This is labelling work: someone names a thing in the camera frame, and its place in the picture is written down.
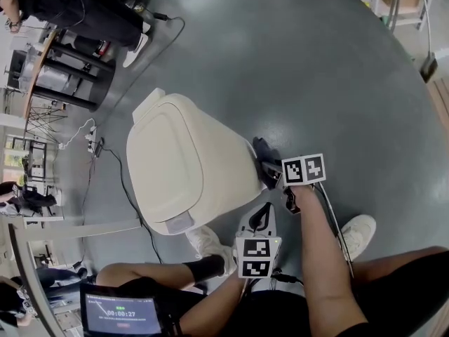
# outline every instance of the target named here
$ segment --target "white sneaker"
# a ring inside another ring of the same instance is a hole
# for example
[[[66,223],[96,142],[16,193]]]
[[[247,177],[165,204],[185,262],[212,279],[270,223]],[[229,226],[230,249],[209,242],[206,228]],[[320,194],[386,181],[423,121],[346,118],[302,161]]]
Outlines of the white sneaker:
[[[351,260],[355,260],[365,251],[375,231],[376,221],[368,215],[358,215],[343,226],[342,234]]]
[[[198,253],[196,258],[200,259],[211,255],[219,255],[224,260],[224,273],[222,276],[229,276],[233,273],[237,265],[232,257],[232,248],[223,246],[218,236],[207,226],[201,226],[185,234],[192,247]]]
[[[126,59],[123,62],[123,67],[128,67],[129,65],[131,65],[134,62],[134,60],[137,58],[140,51],[142,50],[142,48],[145,46],[145,44],[147,42],[148,42],[148,36],[145,34],[141,34],[138,47],[134,51],[128,51],[128,53],[126,54]]]
[[[151,25],[150,24],[147,24],[145,21],[143,22],[143,25],[142,25],[142,32],[144,33],[144,34],[146,34],[150,29],[151,29]]]
[[[62,206],[62,191],[59,188],[54,189],[55,194],[53,195],[56,200],[56,206]]]

